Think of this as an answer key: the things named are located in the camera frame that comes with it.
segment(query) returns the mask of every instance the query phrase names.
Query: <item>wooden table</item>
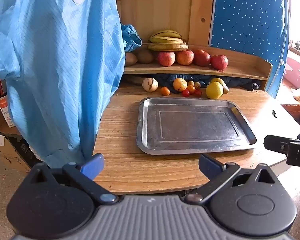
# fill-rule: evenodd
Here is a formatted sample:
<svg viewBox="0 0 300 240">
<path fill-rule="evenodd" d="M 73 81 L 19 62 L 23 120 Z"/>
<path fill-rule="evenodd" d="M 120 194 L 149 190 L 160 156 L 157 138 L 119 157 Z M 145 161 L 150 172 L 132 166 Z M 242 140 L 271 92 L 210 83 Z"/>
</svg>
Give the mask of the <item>wooden table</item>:
<svg viewBox="0 0 300 240">
<path fill-rule="evenodd" d="M 199 155 L 153 156 L 137 146 L 139 103 L 143 98 L 159 97 L 160 89 L 145 92 L 141 86 L 121 85 L 105 109 L 94 148 L 105 158 L 104 170 L 95 182 L 116 194 L 149 194 L 196 188 L 209 180 L 198 168 Z M 268 93 L 231 88 L 222 99 L 233 101 L 251 123 L 257 137 L 256 148 L 213 154 L 219 161 L 236 162 L 243 168 L 258 163 L 274 165 L 286 159 L 263 146 L 266 135 L 296 138 L 297 122 Z"/>
</svg>

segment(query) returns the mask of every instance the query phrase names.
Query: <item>metal tray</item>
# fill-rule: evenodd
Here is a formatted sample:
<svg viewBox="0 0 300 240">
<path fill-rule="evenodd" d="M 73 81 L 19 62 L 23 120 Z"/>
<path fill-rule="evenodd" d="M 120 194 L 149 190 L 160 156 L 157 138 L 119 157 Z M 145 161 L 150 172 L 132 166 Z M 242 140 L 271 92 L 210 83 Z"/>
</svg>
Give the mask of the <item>metal tray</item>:
<svg viewBox="0 0 300 240">
<path fill-rule="evenodd" d="M 140 102 L 137 144 L 151 155 L 255 148 L 248 120 L 233 102 L 195 98 L 145 98 Z"/>
</svg>

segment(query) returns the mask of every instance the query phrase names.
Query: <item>screw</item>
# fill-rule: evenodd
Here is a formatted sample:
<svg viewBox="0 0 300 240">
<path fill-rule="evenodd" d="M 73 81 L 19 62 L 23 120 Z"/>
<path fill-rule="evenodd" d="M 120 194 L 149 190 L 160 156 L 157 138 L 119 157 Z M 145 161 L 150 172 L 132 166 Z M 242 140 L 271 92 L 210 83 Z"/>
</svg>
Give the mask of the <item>screw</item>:
<svg viewBox="0 0 300 240">
<path fill-rule="evenodd" d="M 102 194 L 100 196 L 100 199 L 103 201 L 103 202 L 113 202 L 117 199 L 117 197 L 115 195 L 112 195 L 112 194 Z"/>
<path fill-rule="evenodd" d="M 203 197 L 199 194 L 187 194 L 185 197 L 185 201 L 189 204 L 198 204 L 203 200 Z"/>
</svg>

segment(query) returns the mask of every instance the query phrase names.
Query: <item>white logo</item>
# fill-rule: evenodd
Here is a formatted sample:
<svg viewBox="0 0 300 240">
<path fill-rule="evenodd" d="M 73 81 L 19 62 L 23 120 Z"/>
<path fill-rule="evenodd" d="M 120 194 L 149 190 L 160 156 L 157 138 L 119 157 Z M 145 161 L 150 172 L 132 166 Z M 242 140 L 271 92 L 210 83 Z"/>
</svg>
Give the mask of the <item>white logo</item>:
<svg viewBox="0 0 300 240">
<path fill-rule="evenodd" d="M 147 201 L 151 203 L 152 201 L 155 201 L 155 199 L 152 197 L 150 199 L 147 199 Z"/>
</svg>

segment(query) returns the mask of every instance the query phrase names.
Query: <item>blue curtain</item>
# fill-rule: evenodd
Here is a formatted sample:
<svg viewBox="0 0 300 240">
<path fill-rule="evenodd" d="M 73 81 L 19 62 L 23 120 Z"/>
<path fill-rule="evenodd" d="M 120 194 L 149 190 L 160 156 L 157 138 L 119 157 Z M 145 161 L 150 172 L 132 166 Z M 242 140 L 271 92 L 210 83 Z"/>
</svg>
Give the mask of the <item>blue curtain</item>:
<svg viewBox="0 0 300 240">
<path fill-rule="evenodd" d="M 266 91 L 276 97 L 288 52 L 287 0 L 215 0 L 211 46 L 259 56 L 272 65 Z"/>
</svg>

